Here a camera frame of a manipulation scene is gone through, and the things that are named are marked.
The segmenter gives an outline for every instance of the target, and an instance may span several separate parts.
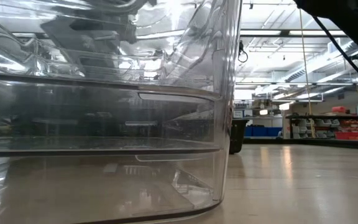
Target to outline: polished floor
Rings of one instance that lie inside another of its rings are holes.
[[[0,157],[0,224],[93,223],[205,208],[214,201],[214,158]],[[358,149],[243,145],[229,156],[223,203],[168,223],[358,224]]]
[[[179,223],[358,223],[358,149],[243,145],[223,203]]]

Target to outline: store shelf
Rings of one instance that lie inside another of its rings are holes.
[[[290,136],[293,139],[309,139],[311,125],[320,139],[358,140],[358,116],[287,116],[290,120]]]

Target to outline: store floor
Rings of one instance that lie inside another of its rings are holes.
[[[243,145],[223,203],[180,223],[358,223],[358,149]]]

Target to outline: blue bin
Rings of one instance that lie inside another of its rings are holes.
[[[254,136],[254,137],[267,136],[267,128],[265,128],[265,127],[252,127],[252,136]]]
[[[282,128],[267,128],[267,136],[277,137]]]
[[[252,137],[252,127],[246,127],[246,131],[244,131],[244,137]]]

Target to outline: black cable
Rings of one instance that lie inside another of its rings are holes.
[[[244,54],[247,56],[247,59],[246,59],[245,61],[240,60],[241,53],[244,53]],[[244,63],[244,62],[247,62],[247,61],[248,61],[248,54],[247,54],[247,52],[245,52],[245,50],[244,50],[244,44],[242,43],[242,40],[240,40],[240,43],[239,43],[239,57],[238,57],[238,61],[241,62],[241,63]]]
[[[247,61],[248,61],[248,54],[247,54],[247,52],[242,51],[242,53],[244,53],[244,54],[247,56],[247,59],[245,59],[244,61],[240,60],[241,52],[239,52],[239,58],[238,58],[238,61],[239,61],[239,62],[241,62],[241,63],[247,62]]]
[[[349,64],[353,67],[353,69],[358,73],[357,66],[352,62],[349,56],[342,50],[341,46],[336,42],[335,38],[329,33],[327,28],[323,25],[323,23],[316,17],[313,16],[313,19],[317,22],[317,24],[324,30],[324,32],[327,34],[328,38],[331,40],[331,42],[335,45],[335,47],[338,49],[338,51],[342,54],[342,56],[349,62]]]

